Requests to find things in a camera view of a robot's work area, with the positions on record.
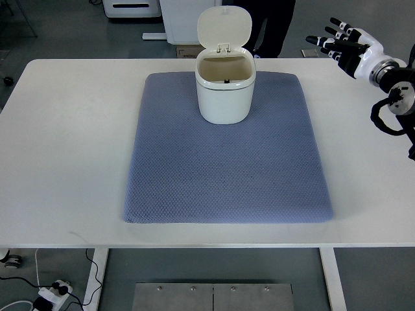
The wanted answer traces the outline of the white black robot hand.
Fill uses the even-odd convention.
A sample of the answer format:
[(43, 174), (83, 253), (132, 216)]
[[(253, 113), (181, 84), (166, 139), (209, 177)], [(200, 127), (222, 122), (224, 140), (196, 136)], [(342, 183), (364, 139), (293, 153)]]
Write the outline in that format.
[(377, 68), (391, 60), (383, 46), (363, 29), (332, 17), (330, 22), (337, 28), (326, 27), (331, 36), (307, 36), (306, 42), (316, 45), (350, 77), (369, 78)]

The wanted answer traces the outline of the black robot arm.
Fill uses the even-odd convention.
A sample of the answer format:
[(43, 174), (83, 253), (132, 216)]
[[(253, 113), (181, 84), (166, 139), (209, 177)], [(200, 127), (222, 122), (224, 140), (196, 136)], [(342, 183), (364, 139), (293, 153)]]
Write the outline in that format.
[[(392, 136), (406, 135), (414, 142), (414, 49), (409, 62), (400, 66), (395, 60), (385, 60), (372, 70), (370, 79), (388, 96), (372, 106), (370, 119), (374, 125)], [(388, 127), (379, 116), (382, 107), (388, 107), (401, 125), (400, 130)]]

